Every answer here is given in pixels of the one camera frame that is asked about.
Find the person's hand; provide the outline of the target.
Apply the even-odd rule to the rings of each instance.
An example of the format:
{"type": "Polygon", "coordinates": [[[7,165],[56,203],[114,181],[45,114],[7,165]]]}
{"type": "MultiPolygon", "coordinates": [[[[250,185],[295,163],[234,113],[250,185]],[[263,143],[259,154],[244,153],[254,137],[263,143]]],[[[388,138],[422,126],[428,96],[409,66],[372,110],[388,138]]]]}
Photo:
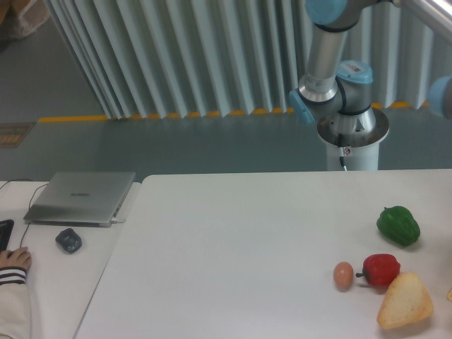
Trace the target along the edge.
{"type": "Polygon", "coordinates": [[[27,271],[32,264],[32,256],[28,247],[21,247],[14,251],[4,250],[0,255],[0,268],[19,268],[27,271]]]}

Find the white striped sleeve forearm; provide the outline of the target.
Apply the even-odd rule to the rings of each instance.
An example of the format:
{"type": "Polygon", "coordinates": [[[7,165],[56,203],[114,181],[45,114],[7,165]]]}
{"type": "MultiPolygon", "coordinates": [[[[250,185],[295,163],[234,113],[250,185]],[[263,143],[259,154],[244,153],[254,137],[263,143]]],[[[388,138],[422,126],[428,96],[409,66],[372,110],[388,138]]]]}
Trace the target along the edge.
{"type": "Polygon", "coordinates": [[[26,270],[1,269],[1,338],[31,338],[31,306],[26,270]]]}

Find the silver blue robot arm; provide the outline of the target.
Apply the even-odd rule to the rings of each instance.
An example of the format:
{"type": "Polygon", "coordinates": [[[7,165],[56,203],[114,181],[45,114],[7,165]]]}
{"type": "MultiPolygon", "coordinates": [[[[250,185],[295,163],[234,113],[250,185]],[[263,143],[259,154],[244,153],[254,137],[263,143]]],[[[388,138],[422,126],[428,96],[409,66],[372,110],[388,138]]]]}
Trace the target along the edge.
{"type": "MultiPolygon", "coordinates": [[[[295,112],[307,123],[319,120],[334,111],[356,115],[370,108],[370,99],[364,99],[372,82],[371,76],[354,81],[351,76],[339,76],[340,58],[349,30],[359,22],[364,9],[390,3],[413,13],[428,28],[439,33],[451,44],[451,1],[306,1],[305,9],[314,24],[314,36],[309,52],[307,70],[297,88],[289,94],[295,112]],[[345,84],[355,84],[358,99],[364,104],[347,108],[352,103],[345,84]]],[[[433,113],[451,120],[451,76],[436,80],[428,97],[433,113]]]]}

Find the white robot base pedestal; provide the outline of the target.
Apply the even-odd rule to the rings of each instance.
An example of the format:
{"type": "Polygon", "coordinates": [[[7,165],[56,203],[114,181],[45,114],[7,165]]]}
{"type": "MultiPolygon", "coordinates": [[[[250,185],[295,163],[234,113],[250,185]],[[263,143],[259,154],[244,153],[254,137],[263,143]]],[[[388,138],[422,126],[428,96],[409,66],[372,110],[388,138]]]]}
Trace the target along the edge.
{"type": "Polygon", "coordinates": [[[371,107],[358,115],[336,112],[319,120],[317,132],[326,147],[328,171],[376,171],[389,120],[371,107]]]}

